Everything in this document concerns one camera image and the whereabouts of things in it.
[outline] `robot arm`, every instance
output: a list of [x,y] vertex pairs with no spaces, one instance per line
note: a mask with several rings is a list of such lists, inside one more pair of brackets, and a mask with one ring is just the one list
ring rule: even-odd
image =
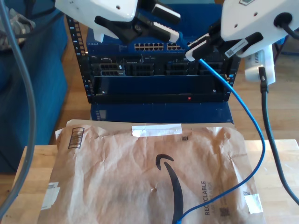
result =
[[100,42],[104,35],[124,43],[140,36],[164,42],[176,42],[179,38],[177,31],[149,21],[139,12],[142,9],[172,24],[180,23],[180,14],[156,0],[56,0],[55,7],[92,28],[95,40]]
[[282,23],[297,29],[298,9],[297,0],[225,0],[221,21],[190,45],[186,56],[198,60],[213,48],[227,59],[250,56],[287,35]]

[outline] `wooden floor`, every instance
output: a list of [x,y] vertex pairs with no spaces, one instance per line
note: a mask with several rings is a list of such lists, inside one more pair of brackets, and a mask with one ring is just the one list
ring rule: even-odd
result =
[[[85,42],[87,29],[81,27]],[[288,48],[299,46],[290,38]],[[62,58],[65,77],[69,90],[64,100],[55,130],[65,127],[71,119],[89,119],[90,105],[84,90],[77,59],[69,37],[69,45]],[[299,141],[299,57],[280,56],[276,64],[276,83],[270,86],[269,113],[276,139],[296,139]],[[263,127],[259,84],[247,83],[244,78],[244,65],[241,63],[234,88],[252,111],[260,127]],[[231,96],[229,100],[236,128],[246,140],[259,139],[258,134],[242,107]],[[0,175],[0,203],[11,189],[13,176]]]

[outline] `blue couch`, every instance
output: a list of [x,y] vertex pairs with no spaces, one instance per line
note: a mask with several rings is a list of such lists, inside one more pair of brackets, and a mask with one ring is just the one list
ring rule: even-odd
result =
[[[50,8],[50,0],[38,1],[34,13]],[[7,1],[24,13],[22,0]],[[41,26],[53,15],[36,20]],[[43,33],[26,40],[21,51],[33,84],[36,110],[36,144],[49,143],[67,92],[61,57],[67,45],[63,18]],[[28,103],[12,52],[0,53],[0,172],[15,172],[28,141]]]

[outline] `white power adapter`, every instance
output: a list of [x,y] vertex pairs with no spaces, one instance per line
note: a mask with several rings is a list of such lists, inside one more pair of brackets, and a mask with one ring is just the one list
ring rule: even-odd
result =
[[275,82],[272,45],[245,57],[245,78],[248,82],[260,82],[259,67],[266,69],[268,85]]

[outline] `wooden table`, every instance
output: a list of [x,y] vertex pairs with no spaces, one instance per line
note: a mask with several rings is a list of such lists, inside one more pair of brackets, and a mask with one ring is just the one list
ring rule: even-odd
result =
[[[277,140],[280,159],[286,179],[299,196],[299,147],[295,140]],[[260,141],[246,141],[248,156],[255,167],[261,155]],[[33,162],[25,184],[6,215],[2,224],[36,224],[43,203],[50,175],[54,166],[57,147],[36,146]],[[25,151],[19,165],[23,164]],[[288,196],[279,180],[269,144],[264,162],[255,175],[267,224],[299,223],[299,207]]]

